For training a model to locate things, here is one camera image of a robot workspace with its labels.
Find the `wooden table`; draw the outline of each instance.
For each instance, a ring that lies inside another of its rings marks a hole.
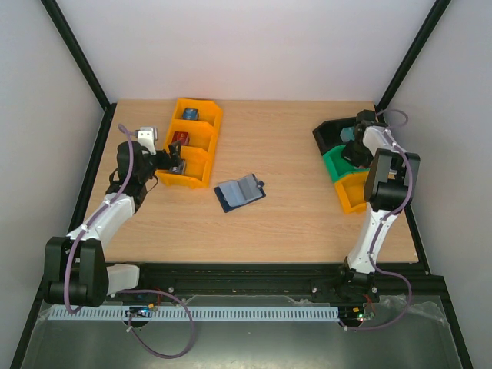
[[[364,214],[344,214],[312,135],[322,121],[355,116],[370,102],[217,101],[224,118],[210,188],[159,184],[105,250],[107,261],[190,263],[342,262]],[[129,130],[158,127],[162,148],[175,101],[118,103],[87,215],[101,203]],[[225,214],[217,183],[255,173],[267,197]],[[404,214],[379,261],[415,262]]]

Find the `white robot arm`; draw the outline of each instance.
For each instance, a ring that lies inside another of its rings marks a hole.
[[[386,128],[376,126],[367,127],[365,129],[362,142],[364,146],[369,149],[369,152],[373,155],[373,157],[376,157],[378,150],[386,150],[397,156],[400,155],[393,146],[396,141],[393,139],[391,131]],[[390,171],[387,173],[388,176],[395,176],[396,174],[396,168],[390,168]],[[371,259],[376,262],[381,246],[386,238],[386,234],[398,216],[398,214],[387,216],[391,210],[383,208],[375,210],[372,208],[371,202],[368,202],[366,218],[361,230],[361,235],[347,258],[350,269],[354,269],[357,272],[365,274],[374,273],[374,266],[371,263]],[[376,231],[380,227],[381,223],[383,223],[381,232],[374,242],[372,252],[370,252],[371,243],[373,242],[373,239],[376,236]]]
[[[155,149],[157,128],[142,127],[137,141],[118,146],[118,168],[110,176],[105,198],[88,220],[66,237],[53,237],[46,244],[43,293],[46,302],[97,307],[107,295],[137,286],[139,268],[116,264],[106,267],[104,249],[118,229],[140,208],[147,194],[146,182],[157,169],[169,169],[181,163],[181,144],[169,145],[169,154]],[[71,253],[75,253],[72,264]],[[65,283],[66,272],[70,281]]]
[[[420,164],[420,157],[401,148],[385,124],[366,120],[367,116],[366,111],[357,115],[354,140],[341,153],[352,165],[369,168],[361,235],[333,285],[343,301],[357,300],[374,290],[377,256],[391,225],[411,202]]]

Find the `small box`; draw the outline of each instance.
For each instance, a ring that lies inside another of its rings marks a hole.
[[[344,127],[341,129],[340,133],[341,141],[346,144],[349,141],[355,140],[354,137],[354,127]]]
[[[182,159],[178,167],[170,167],[168,173],[171,175],[183,175],[186,171],[186,160]]]
[[[190,143],[190,135],[187,132],[176,131],[172,136],[172,142],[180,141],[183,146]]]
[[[198,109],[184,108],[183,115],[181,119],[186,121],[197,121],[198,120]]]

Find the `orange storage bin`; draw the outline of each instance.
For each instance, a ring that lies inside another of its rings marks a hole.
[[[197,121],[181,119],[186,108],[198,109]],[[208,187],[221,122],[222,109],[215,102],[179,98],[166,134],[164,149],[168,150],[176,131],[187,132],[190,141],[188,145],[181,147],[181,157],[186,160],[186,169],[184,175],[156,171],[159,180],[167,186]]]
[[[368,175],[368,171],[352,173],[335,182],[335,190],[346,214],[361,213],[366,210],[364,186]]]

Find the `white wall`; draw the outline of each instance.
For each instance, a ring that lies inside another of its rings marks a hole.
[[[102,110],[40,1],[0,2],[0,368],[67,231]]]
[[[492,367],[492,2],[451,2],[391,107],[421,155],[414,209],[476,368]]]
[[[112,101],[378,101],[434,0],[58,3]]]

